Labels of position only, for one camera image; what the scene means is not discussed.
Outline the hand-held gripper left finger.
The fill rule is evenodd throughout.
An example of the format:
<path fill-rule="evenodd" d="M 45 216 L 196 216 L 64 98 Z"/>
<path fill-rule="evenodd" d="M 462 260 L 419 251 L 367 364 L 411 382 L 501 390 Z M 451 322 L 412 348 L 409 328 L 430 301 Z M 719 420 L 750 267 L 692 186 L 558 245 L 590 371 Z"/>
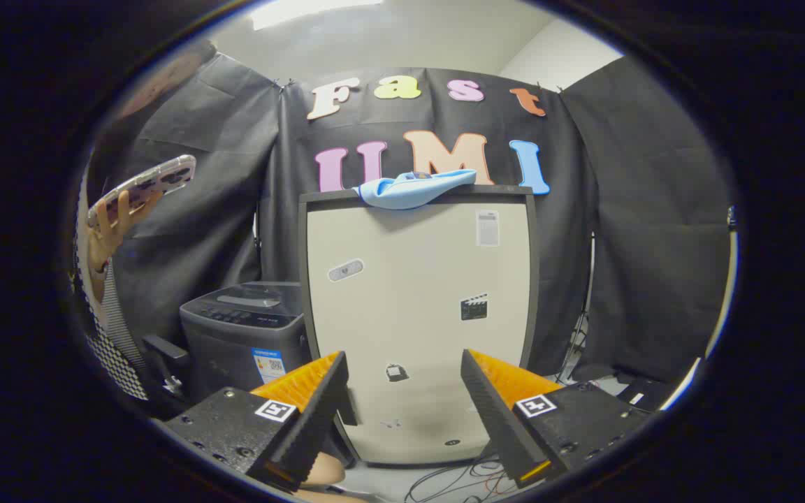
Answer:
<path fill-rule="evenodd" d="M 344 351 L 246 391 L 225 386 L 173 419 L 170 439 L 199 458 L 278 490 L 298 490 L 349 401 Z"/>

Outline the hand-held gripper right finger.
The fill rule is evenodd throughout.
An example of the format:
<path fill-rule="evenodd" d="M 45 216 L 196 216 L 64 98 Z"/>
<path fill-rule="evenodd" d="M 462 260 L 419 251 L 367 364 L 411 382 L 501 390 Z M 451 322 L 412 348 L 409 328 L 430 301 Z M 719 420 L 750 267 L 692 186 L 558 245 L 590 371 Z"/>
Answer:
<path fill-rule="evenodd" d="M 651 417 L 590 382 L 556 384 L 470 348 L 461 354 L 460 375 L 520 489 L 595 464 Z"/>

